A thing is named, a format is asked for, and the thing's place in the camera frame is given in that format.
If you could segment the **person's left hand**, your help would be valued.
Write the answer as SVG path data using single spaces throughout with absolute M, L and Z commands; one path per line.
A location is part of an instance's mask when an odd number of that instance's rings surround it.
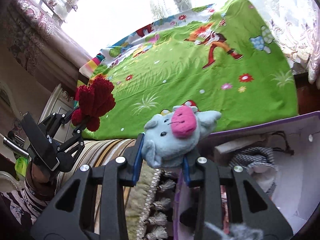
M 46 167 L 35 165 L 31 161 L 25 178 L 26 184 L 39 198 L 51 198 L 55 195 L 57 178 Z

